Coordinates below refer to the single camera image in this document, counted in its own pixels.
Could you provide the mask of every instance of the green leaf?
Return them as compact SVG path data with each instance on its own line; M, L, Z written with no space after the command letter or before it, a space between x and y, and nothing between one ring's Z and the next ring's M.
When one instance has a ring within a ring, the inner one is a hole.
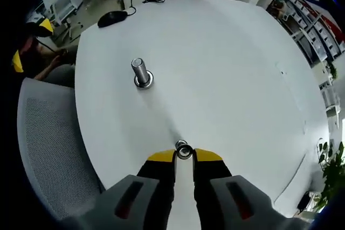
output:
M320 156L319 163L321 163L323 160L325 160L325 155L322 154L322 155Z
M339 150L340 157L342 157L343 156L343 151L344 151L343 142L340 142L338 150Z

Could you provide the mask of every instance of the gray chair backrest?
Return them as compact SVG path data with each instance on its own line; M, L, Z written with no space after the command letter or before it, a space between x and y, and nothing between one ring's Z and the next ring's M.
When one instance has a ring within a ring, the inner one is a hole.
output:
M74 90L24 79L17 134L27 177L52 216L61 220L88 211L100 184L82 141Z

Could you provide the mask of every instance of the computer mouse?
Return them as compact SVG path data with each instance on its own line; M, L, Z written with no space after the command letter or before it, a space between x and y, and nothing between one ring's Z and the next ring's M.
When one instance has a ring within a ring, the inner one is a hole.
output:
M106 13L98 20L98 27L103 28L125 20L128 16L126 11L111 11Z

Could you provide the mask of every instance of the floor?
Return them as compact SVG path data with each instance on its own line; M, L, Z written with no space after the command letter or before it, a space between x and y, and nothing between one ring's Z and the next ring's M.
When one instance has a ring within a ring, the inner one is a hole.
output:
M120 0L82 0L83 3L78 9L75 16L71 16L71 24L77 25L80 22L83 28L76 27L72 30L72 38L79 36L83 31L91 25L98 22L99 18L107 12L122 10ZM63 43L57 43L60 46L78 45L79 39L77 38L72 43L66 39Z

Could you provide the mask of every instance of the white round table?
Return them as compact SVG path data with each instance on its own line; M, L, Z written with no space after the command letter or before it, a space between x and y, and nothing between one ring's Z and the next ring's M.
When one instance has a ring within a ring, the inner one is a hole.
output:
M152 88L134 85L134 58L154 74ZM123 22L91 26L80 38L75 95L106 189L181 138L282 198L279 211L289 215L310 180L311 161L296 173L303 156L328 138L325 105L298 46L264 9L232 0L142 4ZM193 187L191 159L179 160L169 229L199 229Z

